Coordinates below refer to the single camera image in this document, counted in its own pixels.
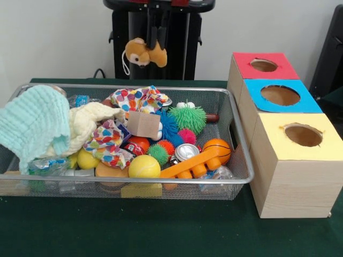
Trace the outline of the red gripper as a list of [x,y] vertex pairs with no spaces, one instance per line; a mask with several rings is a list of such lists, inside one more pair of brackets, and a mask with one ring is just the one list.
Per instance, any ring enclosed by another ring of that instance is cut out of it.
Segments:
[[[171,6],[188,6],[189,0],[129,0],[129,2],[137,4],[160,4],[167,3]],[[161,6],[158,14],[159,18],[159,28],[156,26],[156,6],[150,6],[147,9],[147,46],[149,49],[153,50],[156,46],[157,36],[160,48],[165,49],[166,38],[167,38],[167,28],[169,23],[169,10],[166,6]]]

